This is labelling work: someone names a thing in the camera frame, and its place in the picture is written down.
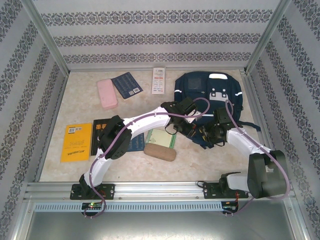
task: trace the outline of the pink pencil case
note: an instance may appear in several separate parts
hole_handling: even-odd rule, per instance
[[[116,92],[111,79],[105,79],[96,83],[103,109],[113,109],[118,106]]]

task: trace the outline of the striped wall pattern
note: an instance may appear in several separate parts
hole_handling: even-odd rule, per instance
[[[159,10],[112,12],[65,12],[41,14],[45,24],[105,25],[105,24],[168,24],[168,23],[266,23],[272,10]]]
[[[316,39],[320,41],[320,6],[315,0],[294,0],[299,12],[304,17]]]
[[[127,54],[64,55],[67,64],[126,63],[126,62],[203,62],[247,61],[248,52],[160,52]]]
[[[26,60],[27,54],[30,51],[31,46],[33,45],[38,31],[35,25],[30,21],[29,25],[25,29],[22,38],[19,41],[19,44],[16,46],[10,58],[7,68],[3,70],[0,81],[0,111],[2,106],[6,102],[6,98],[11,91],[13,84],[16,81],[16,77],[21,70],[23,63]]]
[[[11,28],[12,23],[16,20],[17,15],[22,9],[19,0],[9,0],[4,2],[0,10],[0,43]]]
[[[253,82],[253,86],[254,86],[255,91],[258,92],[258,91],[257,91],[257,88],[256,88],[256,85],[255,85],[255,82]],[[259,101],[260,106],[262,106],[262,100],[261,100],[261,98],[259,97],[258,94],[257,94],[257,98],[258,98],[258,101]],[[272,147],[274,150],[278,150],[277,147],[275,146],[275,141],[274,141],[274,138],[273,138],[273,135],[272,135],[272,132],[271,132],[269,123],[268,123],[268,121],[267,121],[266,113],[265,113],[265,111],[264,111],[263,108],[262,108],[261,110],[262,110],[263,118],[264,118],[264,120],[265,120],[266,128],[268,129],[268,134],[269,134],[270,139],[271,139],[271,142],[272,142],[272,146],[271,146],[271,147]]]
[[[320,49],[310,27],[316,3],[297,2],[289,5],[250,75],[273,144],[286,153],[307,229],[320,239]]]
[[[0,3],[0,240],[34,180],[65,77],[18,0]]]
[[[60,36],[54,41],[58,47],[86,47],[146,44],[256,44],[259,33],[193,33],[193,34],[129,34],[95,36]]]
[[[68,67],[83,70],[194,67],[192,62],[245,67],[278,2],[258,0],[249,9],[245,0],[165,0],[161,7],[144,0],[34,4]]]

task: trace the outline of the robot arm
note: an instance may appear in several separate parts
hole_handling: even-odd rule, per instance
[[[130,140],[137,135],[153,128],[173,124],[173,128],[177,132],[186,137],[192,137],[195,134],[196,125],[181,116],[188,116],[195,109],[196,105],[191,98],[187,97],[179,103],[164,102],[155,110],[136,117],[125,119],[121,119],[119,116],[112,117],[99,136],[97,162],[79,180],[84,193],[87,196],[94,195],[91,186],[97,187],[102,183],[103,176],[111,163],[126,153]],[[283,168],[286,166],[284,154],[281,151],[271,151],[257,141],[255,141],[256,144],[253,144],[244,136],[245,129],[240,127],[242,132],[232,123],[226,109],[219,108],[214,112],[214,121],[199,128],[206,141],[217,144],[223,140],[249,158],[248,173],[226,173],[221,176],[220,180],[224,182],[224,188],[250,192],[255,198],[286,192],[286,181],[262,149],[271,153],[278,162],[281,162]],[[107,148],[110,148],[109,151],[102,157]]]

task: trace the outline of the navy backpack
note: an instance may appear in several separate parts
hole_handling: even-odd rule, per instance
[[[228,99],[233,104],[233,119],[241,125],[248,125],[260,131],[260,127],[251,122],[239,121],[243,110],[243,94],[239,82],[226,73],[211,71],[185,73],[175,81],[174,101],[180,102],[186,97],[190,97],[193,100],[206,98],[210,102],[209,111],[193,122],[198,127],[213,121],[215,109],[225,107],[225,101]],[[195,105],[201,113],[207,108],[207,103],[203,100],[196,101]],[[198,130],[190,139],[204,149],[213,147],[210,142],[203,139]]]

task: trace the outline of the white box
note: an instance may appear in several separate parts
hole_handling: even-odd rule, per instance
[[[165,94],[166,68],[155,67],[152,74],[151,94]]]

